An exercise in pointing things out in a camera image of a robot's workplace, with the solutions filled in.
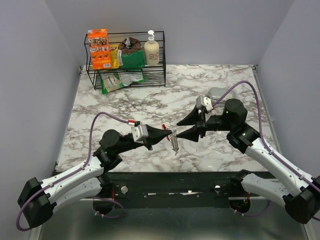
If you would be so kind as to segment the brown green coffee bag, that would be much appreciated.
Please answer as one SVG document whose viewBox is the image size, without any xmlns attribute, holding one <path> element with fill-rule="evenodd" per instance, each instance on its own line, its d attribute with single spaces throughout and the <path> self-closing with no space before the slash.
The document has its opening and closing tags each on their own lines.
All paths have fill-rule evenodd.
<svg viewBox="0 0 320 240">
<path fill-rule="evenodd" d="M 141 69 L 145 66 L 145 56 L 141 42 L 127 37 L 118 46 L 119 67 L 122 69 Z"/>
</svg>

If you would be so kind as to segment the orange product box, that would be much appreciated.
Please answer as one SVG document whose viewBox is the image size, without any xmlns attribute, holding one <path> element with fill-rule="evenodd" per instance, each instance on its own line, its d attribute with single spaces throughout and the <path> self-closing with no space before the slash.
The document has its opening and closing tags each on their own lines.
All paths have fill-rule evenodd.
<svg viewBox="0 0 320 240">
<path fill-rule="evenodd" d="M 107 29 L 92 29 L 88 31 L 87 40 L 94 70 L 112 67 Z"/>
</svg>

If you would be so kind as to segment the yellow snack bag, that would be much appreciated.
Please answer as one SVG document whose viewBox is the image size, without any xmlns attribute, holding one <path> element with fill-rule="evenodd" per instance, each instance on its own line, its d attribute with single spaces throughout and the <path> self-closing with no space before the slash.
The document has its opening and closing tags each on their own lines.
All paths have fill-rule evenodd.
<svg viewBox="0 0 320 240">
<path fill-rule="evenodd" d="M 110 59 L 111 59 L 110 69 L 118 69 L 120 67 L 120 63 L 118 60 L 118 48 L 119 48 L 118 43 L 109 45 Z"/>
</svg>

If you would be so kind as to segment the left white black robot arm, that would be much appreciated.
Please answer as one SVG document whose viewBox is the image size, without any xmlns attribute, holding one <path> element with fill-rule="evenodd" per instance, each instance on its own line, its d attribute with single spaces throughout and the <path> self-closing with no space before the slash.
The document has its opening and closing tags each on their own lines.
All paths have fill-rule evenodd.
<svg viewBox="0 0 320 240">
<path fill-rule="evenodd" d="M 147 124 L 133 126 L 126 135 L 107 130 L 99 141 L 99 148 L 84 162 L 50 178 L 29 179 L 17 200 L 18 216 L 24 216 L 28 228 L 33 229 L 48 221 L 59 207 L 82 198 L 107 197 L 111 185 L 106 181 L 106 173 L 122 161 L 121 153 L 140 147 L 151 151 L 153 145 L 171 134 L 171 130 Z"/>
</svg>

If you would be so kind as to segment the green white snack bag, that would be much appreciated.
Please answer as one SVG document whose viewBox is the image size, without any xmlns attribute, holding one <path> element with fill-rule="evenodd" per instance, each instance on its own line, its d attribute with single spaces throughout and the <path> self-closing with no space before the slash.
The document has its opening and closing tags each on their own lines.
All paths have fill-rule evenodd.
<svg viewBox="0 0 320 240">
<path fill-rule="evenodd" d="M 98 75 L 100 77 L 101 93 L 103 95 L 125 87 L 117 73 L 98 72 Z"/>
</svg>

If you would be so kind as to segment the red carabiner keyring with chain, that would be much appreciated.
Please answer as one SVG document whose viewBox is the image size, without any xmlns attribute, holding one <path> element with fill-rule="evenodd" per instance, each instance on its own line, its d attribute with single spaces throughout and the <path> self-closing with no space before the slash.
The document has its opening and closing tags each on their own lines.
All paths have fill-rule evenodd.
<svg viewBox="0 0 320 240">
<path fill-rule="evenodd" d="M 179 144 L 178 144 L 178 138 L 177 138 L 177 131 L 171 130 L 171 134 L 166 136 L 166 139 L 171 143 L 172 150 L 175 152 L 175 156 L 179 152 Z"/>
</svg>

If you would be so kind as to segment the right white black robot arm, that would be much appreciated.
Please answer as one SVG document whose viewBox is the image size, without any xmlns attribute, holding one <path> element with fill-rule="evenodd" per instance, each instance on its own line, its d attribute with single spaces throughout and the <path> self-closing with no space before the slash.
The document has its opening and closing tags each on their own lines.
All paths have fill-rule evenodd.
<svg viewBox="0 0 320 240">
<path fill-rule="evenodd" d="M 224 104 L 221 115 L 206 118 L 212 102 L 200 96 L 196 105 L 178 126 L 190 126 L 177 135 L 178 138 L 198 142 L 207 131 L 227 131 L 228 142 L 241 153 L 246 154 L 278 181 L 263 180 L 246 170 L 230 183 L 230 191 L 241 196 L 245 192 L 264 197 L 280 206 L 298 223 L 307 224 L 320 210 L 320 179 L 299 169 L 279 154 L 265 140 L 260 132 L 246 123 L 247 109 L 235 98 Z"/>
</svg>

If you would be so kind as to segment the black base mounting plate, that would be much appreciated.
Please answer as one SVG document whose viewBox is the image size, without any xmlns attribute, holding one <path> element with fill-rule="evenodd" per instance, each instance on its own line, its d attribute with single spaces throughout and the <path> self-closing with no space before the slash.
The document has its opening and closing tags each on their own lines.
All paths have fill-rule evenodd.
<svg viewBox="0 0 320 240">
<path fill-rule="evenodd" d="M 229 207 L 229 198 L 245 198 L 241 186 L 248 170 L 236 172 L 107 172 L 78 184 L 57 199 L 57 209 L 82 198 L 115 197 L 125 209 Z"/>
</svg>

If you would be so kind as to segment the white green pouch bag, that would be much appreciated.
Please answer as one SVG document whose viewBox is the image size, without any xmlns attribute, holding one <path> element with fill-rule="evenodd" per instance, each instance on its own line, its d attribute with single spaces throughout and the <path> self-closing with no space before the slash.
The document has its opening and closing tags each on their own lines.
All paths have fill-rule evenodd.
<svg viewBox="0 0 320 240">
<path fill-rule="evenodd" d="M 144 74 L 141 71 L 122 72 L 118 74 L 119 79 L 124 87 L 128 87 L 133 83 L 145 81 Z"/>
</svg>

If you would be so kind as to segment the cream soap pump bottle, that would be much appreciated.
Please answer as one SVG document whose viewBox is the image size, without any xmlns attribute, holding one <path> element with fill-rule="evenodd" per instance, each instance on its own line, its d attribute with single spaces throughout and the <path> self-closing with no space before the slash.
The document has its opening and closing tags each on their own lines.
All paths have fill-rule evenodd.
<svg viewBox="0 0 320 240">
<path fill-rule="evenodd" d="M 155 40 L 155 32 L 153 30 L 149 30 L 147 34 L 148 40 L 144 44 L 145 61 L 147 65 L 155 66 L 160 61 L 160 46 Z"/>
</svg>

